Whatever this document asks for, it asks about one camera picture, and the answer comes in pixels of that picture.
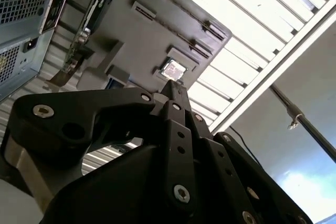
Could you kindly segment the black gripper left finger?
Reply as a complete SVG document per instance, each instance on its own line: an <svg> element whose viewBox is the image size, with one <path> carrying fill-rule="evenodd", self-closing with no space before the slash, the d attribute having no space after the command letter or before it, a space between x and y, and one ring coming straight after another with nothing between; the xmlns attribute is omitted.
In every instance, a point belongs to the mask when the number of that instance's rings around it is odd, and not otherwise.
<svg viewBox="0 0 336 224"><path fill-rule="evenodd" d="M190 143L186 112L165 86L164 103L141 88L26 95L13 105L3 157L41 210L72 182L148 145Z"/></svg>

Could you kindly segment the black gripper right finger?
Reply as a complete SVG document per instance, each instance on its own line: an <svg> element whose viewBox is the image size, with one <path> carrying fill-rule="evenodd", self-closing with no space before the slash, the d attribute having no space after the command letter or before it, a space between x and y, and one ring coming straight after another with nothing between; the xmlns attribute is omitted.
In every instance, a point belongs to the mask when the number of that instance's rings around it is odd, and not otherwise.
<svg viewBox="0 0 336 224"><path fill-rule="evenodd" d="M311 223L304 211L227 133L212 135L192 112L186 88L174 84L174 100L186 112L196 156L206 179L205 206L225 223Z"/></svg>

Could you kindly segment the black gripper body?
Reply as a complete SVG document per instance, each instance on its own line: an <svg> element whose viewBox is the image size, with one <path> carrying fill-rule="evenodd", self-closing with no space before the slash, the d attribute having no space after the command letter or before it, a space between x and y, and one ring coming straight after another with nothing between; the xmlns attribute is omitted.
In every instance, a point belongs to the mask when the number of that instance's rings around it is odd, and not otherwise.
<svg viewBox="0 0 336 224"><path fill-rule="evenodd" d="M190 143L141 146L62 189L44 223L237 223Z"/></svg>

